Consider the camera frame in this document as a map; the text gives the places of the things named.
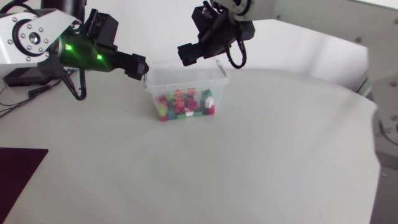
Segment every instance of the white block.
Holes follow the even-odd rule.
[[[205,101],[205,107],[211,108],[214,105],[214,98],[209,96]]]
[[[190,109],[188,109],[188,108],[186,108],[186,109],[185,109],[185,115],[186,115],[187,117],[193,116],[193,111],[190,110]]]

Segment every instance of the dark red mat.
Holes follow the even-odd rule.
[[[47,153],[47,149],[0,148],[0,223]]]

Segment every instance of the plastic bin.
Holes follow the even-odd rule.
[[[224,86],[231,81],[217,59],[150,63],[144,88],[152,94],[162,121],[214,115],[220,110]]]

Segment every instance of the red block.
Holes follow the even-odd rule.
[[[213,105],[211,106],[211,108],[209,109],[209,115],[214,115],[216,113],[216,107]]]
[[[176,112],[177,114],[184,114],[184,113],[185,113],[185,107],[184,107],[184,105],[177,105],[177,106],[175,107],[175,112]]]
[[[168,120],[169,120],[169,118],[168,118],[167,116],[161,116],[160,119],[161,119],[162,121],[168,121]]]
[[[159,102],[167,101],[166,96],[162,95],[158,97]]]
[[[181,98],[184,96],[184,91],[183,90],[176,90],[175,91],[175,96],[178,98]]]
[[[198,103],[197,102],[195,102],[195,101],[190,101],[189,103],[188,103],[188,109],[190,110],[190,111],[195,111],[196,109],[198,108]]]
[[[177,105],[185,106],[185,101],[183,98],[177,98],[175,101],[177,102]]]

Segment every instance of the gray table surface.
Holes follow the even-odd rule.
[[[85,101],[60,85],[0,119],[0,146],[49,149],[5,223],[368,223],[375,104],[291,73],[230,73],[216,116],[160,122],[142,82],[115,71],[88,72]]]

